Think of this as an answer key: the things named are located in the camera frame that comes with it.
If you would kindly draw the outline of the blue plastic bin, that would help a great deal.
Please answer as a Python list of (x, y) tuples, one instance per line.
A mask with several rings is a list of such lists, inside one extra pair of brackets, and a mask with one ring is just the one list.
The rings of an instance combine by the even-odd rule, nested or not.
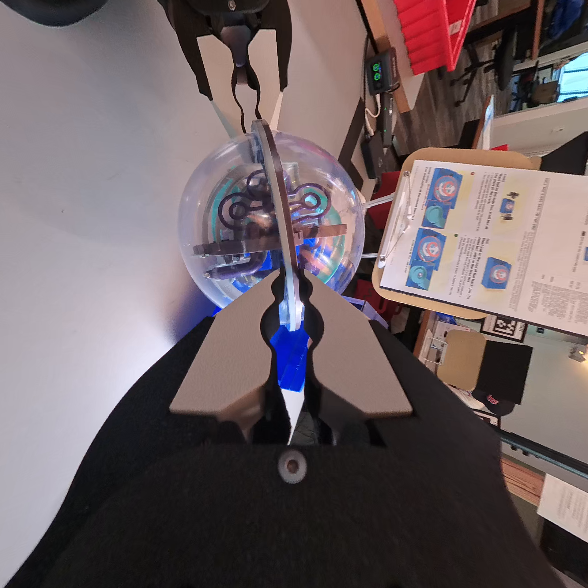
[[(386, 330), (389, 323), (382, 318), (376, 309), (365, 300), (341, 296), (360, 311), (367, 319), (375, 320)], [(304, 328), (304, 320), (301, 321), (298, 330), (290, 331), (287, 325), (280, 325), (270, 339), (270, 344), (276, 350), (277, 355), (277, 379), (282, 390), (293, 393), (302, 393), (306, 377), (306, 357), (310, 337)]]

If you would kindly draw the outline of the black box with green lights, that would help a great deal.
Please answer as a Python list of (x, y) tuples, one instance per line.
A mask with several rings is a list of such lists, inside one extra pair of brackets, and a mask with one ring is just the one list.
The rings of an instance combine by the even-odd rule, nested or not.
[(364, 71), (371, 96), (394, 92), (401, 85), (394, 47), (367, 58), (364, 63)]

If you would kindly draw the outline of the small beige board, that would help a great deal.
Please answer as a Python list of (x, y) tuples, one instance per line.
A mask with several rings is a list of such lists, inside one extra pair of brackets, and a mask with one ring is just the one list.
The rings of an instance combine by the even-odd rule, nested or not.
[(446, 385), (472, 392), (477, 385), (487, 340), (474, 330), (450, 330), (437, 377)]

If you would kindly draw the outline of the printed instruction sheet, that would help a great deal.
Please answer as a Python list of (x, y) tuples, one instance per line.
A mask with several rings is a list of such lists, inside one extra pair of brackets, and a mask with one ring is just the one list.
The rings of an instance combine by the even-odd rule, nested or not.
[(587, 177), (416, 159), (379, 286), (587, 336)]

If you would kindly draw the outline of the small framed marker sign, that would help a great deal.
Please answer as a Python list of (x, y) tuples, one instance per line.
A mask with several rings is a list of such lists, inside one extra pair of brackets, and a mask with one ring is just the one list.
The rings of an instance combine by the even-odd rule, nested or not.
[(502, 315), (487, 315), (482, 320), (480, 333), (511, 342), (523, 343), (527, 327), (526, 322)]

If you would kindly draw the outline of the clear maze ball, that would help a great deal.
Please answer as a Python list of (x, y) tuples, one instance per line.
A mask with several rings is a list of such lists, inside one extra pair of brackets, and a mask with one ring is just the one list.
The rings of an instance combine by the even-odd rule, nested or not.
[(264, 120), (199, 164), (178, 215), (187, 271), (221, 309), (285, 270), (280, 322), (291, 331), (303, 322), (304, 271), (342, 293), (364, 248), (364, 198), (349, 173)]

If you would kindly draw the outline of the white paper notice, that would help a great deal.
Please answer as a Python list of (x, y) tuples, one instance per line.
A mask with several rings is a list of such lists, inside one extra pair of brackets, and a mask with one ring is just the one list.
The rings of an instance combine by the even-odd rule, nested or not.
[(538, 515), (587, 542), (587, 492), (555, 476), (545, 476)]

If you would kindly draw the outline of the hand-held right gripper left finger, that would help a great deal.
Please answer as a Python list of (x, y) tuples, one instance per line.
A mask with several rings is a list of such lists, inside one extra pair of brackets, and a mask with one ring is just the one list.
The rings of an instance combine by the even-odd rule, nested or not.
[(282, 272), (220, 311), (169, 407), (235, 423), (255, 442), (282, 443), (282, 392), (271, 340), (280, 328)]

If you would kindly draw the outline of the dark baseball cap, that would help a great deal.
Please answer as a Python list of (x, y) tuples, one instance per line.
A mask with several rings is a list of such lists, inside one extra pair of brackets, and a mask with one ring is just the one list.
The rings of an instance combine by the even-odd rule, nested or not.
[(492, 413), (497, 417), (510, 414), (516, 407), (516, 403), (507, 399), (499, 399), (495, 394), (483, 392), (480, 389), (472, 391), (472, 397), (480, 402), (486, 412)]

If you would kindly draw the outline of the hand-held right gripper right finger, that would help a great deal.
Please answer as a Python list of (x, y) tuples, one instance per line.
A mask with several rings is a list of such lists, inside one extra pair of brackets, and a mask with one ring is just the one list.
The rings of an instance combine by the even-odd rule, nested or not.
[(412, 416), (370, 319), (306, 270), (302, 302), (310, 340), (305, 403), (321, 433), (338, 442), (348, 428)]

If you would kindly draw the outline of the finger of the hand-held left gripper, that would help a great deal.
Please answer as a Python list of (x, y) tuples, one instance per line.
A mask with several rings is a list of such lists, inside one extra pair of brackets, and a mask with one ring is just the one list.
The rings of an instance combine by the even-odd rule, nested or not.
[(249, 63), (260, 87), (258, 110), (273, 131), (278, 130), (283, 91), (280, 87), (276, 31), (261, 29), (248, 46)]
[(229, 138), (240, 136), (243, 130), (240, 107), (232, 90), (234, 64), (231, 50), (214, 35), (199, 37), (198, 47), (212, 93), (212, 106)]

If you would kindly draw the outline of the red plastic bin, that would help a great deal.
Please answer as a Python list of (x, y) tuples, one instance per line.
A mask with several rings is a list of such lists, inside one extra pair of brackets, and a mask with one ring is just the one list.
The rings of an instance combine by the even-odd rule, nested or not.
[(414, 75), (459, 60), (476, 1), (395, 1), (405, 47)]

